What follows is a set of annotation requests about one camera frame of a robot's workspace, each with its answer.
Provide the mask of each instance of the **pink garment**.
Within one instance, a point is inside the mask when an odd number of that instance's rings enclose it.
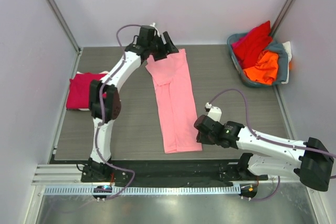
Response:
[[[152,75],[165,153],[201,151],[196,142],[197,119],[189,68],[184,49],[166,59],[147,59]]]

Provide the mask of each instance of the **robotic arm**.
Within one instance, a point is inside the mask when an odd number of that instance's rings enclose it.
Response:
[[[94,136],[96,136],[97,128],[101,125],[97,136],[97,147],[102,157],[107,161],[111,159],[110,143],[113,123],[121,110],[119,90],[122,85],[150,55],[157,61],[165,59],[169,54],[178,52],[168,32],[165,31],[163,37],[165,43],[156,29],[155,23],[150,26],[141,26],[136,42],[129,44],[125,48],[124,56],[116,66],[102,79],[93,80],[90,83],[89,109],[93,117]],[[99,90],[104,83],[103,92],[106,94],[106,97],[103,98],[105,118],[103,122]],[[97,177],[104,180],[110,174],[111,170],[102,163],[102,159],[97,153],[96,145],[93,143],[88,165],[83,168],[82,181],[94,182],[97,180]]]
[[[202,144],[219,145],[223,148],[249,150],[267,155],[263,157],[244,153],[238,169],[242,179],[253,176],[274,175],[300,178],[300,181],[315,190],[327,191],[333,166],[333,158],[305,150],[283,147],[281,144],[310,147],[322,151],[327,149],[320,140],[310,137],[307,142],[289,140],[257,132],[257,136],[267,138],[280,145],[265,142],[251,134],[248,127],[232,121],[222,125],[220,108],[206,104],[208,115],[201,115],[194,126],[198,129],[197,141]]]

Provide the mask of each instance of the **orange cloth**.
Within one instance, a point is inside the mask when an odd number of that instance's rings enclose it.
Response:
[[[243,69],[251,81],[271,85],[277,79],[279,55],[268,50],[262,51],[254,67]]]

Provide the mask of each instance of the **wooden work surface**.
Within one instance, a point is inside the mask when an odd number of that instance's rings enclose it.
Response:
[[[241,89],[249,103],[250,122],[255,130],[286,137],[286,131],[272,88],[245,87],[228,55],[227,46],[179,46],[185,48],[193,86],[197,115],[214,95],[228,88]],[[79,61],[80,72],[110,71],[121,57],[120,48],[85,48]],[[121,113],[114,123],[111,153],[114,159],[189,159],[239,158],[242,151],[203,145],[202,152],[164,154],[163,140],[153,82],[144,66],[137,69],[120,91]],[[246,124],[243,99],[237,92],[218,98],[221,122]],[[93,145],[93,122],[90,112],[67,111],[55,155],[56,160],[87,160]]]

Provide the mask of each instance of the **clothing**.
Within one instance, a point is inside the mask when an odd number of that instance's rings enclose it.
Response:
[[[281,84],[282,82],[287,81],[287,76],[288,76],[288,54],[283,47],[283,44],[277,43],[275,40],[272,41],[266,48],[265,50],[269,50],[271,52],[275,52],[279,55],[278,59],[278,65],[279,65],[279,70],[277,74],[277,83],[276,84]]]
[[[290,42],[285,42],[285,43],[282,43],[282,45],[284,46],[284,49],[288,55],[288,65],[287,65],[287,79],[286,81],[282,81],[281,83],[282,84],[287,84],[288,81],[289,81],[289,70],[290,70],[290,61],[292,60],[292,49],[291,49],[291,46],[290,46]]]
[[[70,79],[69,95],[67,99],[67,110],[88,110],[90,82],[92,80],[100,80],[108,72],[105,73],[80,73],[77,72],[73,79]]]
[[[259,55],[254,67],[244,69],[244,74],[251,80],[262,84],[272,85],[277,79],[278,54],[265,50]]]
[[[269,36],[270,31],[270,21],[267,21],[255,27],[246,36],[232,44],[233,52],[241,68],[255,66],[260,53],[272,41],[272,37]]]
[[[153,78],[165,153],[201,151],[196,142],[196,107],[184,49],[166,59],[147,59]]]

